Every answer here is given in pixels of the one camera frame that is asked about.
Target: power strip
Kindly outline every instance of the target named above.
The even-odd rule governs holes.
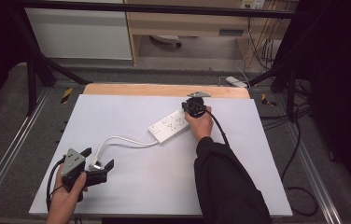
[[[227,78],[225,78],[225,80],[229,84],[231,84],[231,85],[233,85],[235,87],[245,88],[247,86],[243,81],[241,81],[241,80],[239,80],[239,79],[237,79],[235,77],[227,77]]]
[[[189,126],[184,117],[184,109],[179,109],[149,126],[148,130],[159,143],[163,143]]]

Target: wooden edge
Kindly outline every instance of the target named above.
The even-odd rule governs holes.
[[[86,86],[83,94],[187,97],[195,91],[203,91],[214,98],[249,99],[248,90],[244,88],[189,85],[92,83]]]

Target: white table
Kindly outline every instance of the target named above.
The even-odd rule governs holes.
[[[80,95],[62,140],[35,196],[33,215],[45,216],[49,172],[68,148],[93,153],[111,135],[139,142],[155,139],[147,127],[181,107],[188,97]],[[205,98],[227,134],[240,162],[261,190],[272,217],[292,212],[274,165],[265,133],[253,100]],[[223,142],[218,128],[212,137]],[[196,142],[190,132],[175,136],[163,145],[136,148],[119,140],[108,142],[100,161],[115,160],[106,183],[92,186],[77,205],[76,214],[90,217],[199,217],[193,162]],[[91,161],[87,158],[87,167]]]

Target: hand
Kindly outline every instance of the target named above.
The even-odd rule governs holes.
[[[52,201],[50,204],[47,219],[47,223],[50,224],[68,224],[71,216],[74,214],[74,210],[77,207],[77,198],[79,193],[82,190],[88,191],[88,189],[85,188],[86,173],[80,174],[70,192],[65,190],[65,188],[60,188],[60,186],[63,185],[61,177],[62,169],[63,164],[60,165],[60,168],[57,171],[56,182],[54,184],[54,189],[57,190],[53,192]]]
[[[206,109],[211,112],[210,106],[207,106]],[[192,133],[197,142],[200,142],[202,138],[211,135],[213,120],[207,112],[197,119],[191,117],[188,112],[185,112],[185,120],[190,124],[190,128],[192,129]]]

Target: black jacket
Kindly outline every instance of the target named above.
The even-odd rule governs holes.
[[[262,194],[229,147],[205,137],[196,153],[196,189],[206,224],[271,223]]]

